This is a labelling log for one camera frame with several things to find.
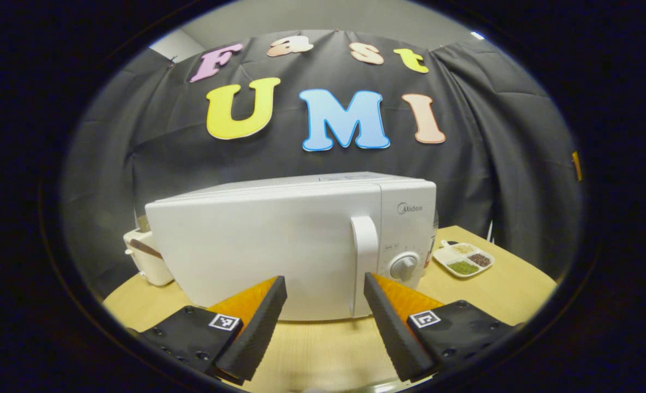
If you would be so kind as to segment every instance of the blue letter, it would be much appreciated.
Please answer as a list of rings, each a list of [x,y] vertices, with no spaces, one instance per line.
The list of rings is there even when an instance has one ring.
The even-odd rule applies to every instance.
[[[384,149],[391,144],[381,124],[379,93],[356,92],[347,110],[325,89],[304,90],[298,97],[308,105],[308,139],[303,142],[304,150],[315,152],[333,147],[333,140],[326,135],[326,124],[343,147],[352,142],[358,123],[360,136],[355,143],[359,147]]]

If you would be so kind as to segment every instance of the wooden table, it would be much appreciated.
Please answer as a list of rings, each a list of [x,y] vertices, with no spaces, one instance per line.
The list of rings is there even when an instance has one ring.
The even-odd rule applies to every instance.
[[[514,325],[531,318],[555,288],[555,282],[539,269],[465,229],[439,229],[433,251],[442,239],[473,244],[492,254],[495,264],[477,276],[460,279],[431,261],[417,290],[438,301],[464,299]],[[151,328],[186,305],[194,306],[174,281],[158,288],[138,274],[103,304],[119,323],[137,331]],[[374,319],[368,317],[278,323],[255,377],[242,388],[258,393],[309,388],[398,391],[409,385],[398,380]]]

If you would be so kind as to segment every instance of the pink letter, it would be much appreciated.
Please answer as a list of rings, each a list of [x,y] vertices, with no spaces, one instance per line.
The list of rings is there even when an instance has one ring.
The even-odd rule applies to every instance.
[[[437,127],[435,115],[432,114],[430,104],[432,99],[422,94],[404,94],[401,98],[410,104],[415,122],[417,122],[417,132],[415,139],[422,144],[440,144],[447,137]]]
[[[219,69],[216,68],[216,64],[222,66],[226,65],[231,59],[231,52],[238,52],[243,49],[242,43],[237,43],[236,45],[231,45],[229,47],[223,47],[213,52],[209,52],[201,57],[201,65],[199,69],[196,70],[196,74],[190,79],[190,82],[197,82],[204,78],[216,75],[219,72]]]

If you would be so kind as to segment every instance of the grains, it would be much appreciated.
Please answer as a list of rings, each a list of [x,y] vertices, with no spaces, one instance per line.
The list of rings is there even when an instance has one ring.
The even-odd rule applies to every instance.
[[[472,252],[474,249],[468,244],[462,244],[460,246],[454,246],[454,249],[457,252],[460,252],[461,254],[468,254],[469,252]]]
[[[468,259],[471,259],[475,264],[480,267],[486,267],[491,264],[490,258],[486,257],[483,254],[473,254]]]
[[[467,262],[464,262],[464,261],[450,264],[449,267],[453,271],[459,274],[471,274],[478,271],[478,268],[476,266],[473,266],[472,264],[468,264]]]

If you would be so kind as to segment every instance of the white appliance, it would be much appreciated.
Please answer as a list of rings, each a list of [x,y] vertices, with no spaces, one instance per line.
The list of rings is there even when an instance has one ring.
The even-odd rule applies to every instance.
[[[351,172],[236,182],[146,205],[155,246],[190,300],[208,307],[285,276],[282,320],[371,313],[372,271],[416,288],[435,236],[436,186]]]

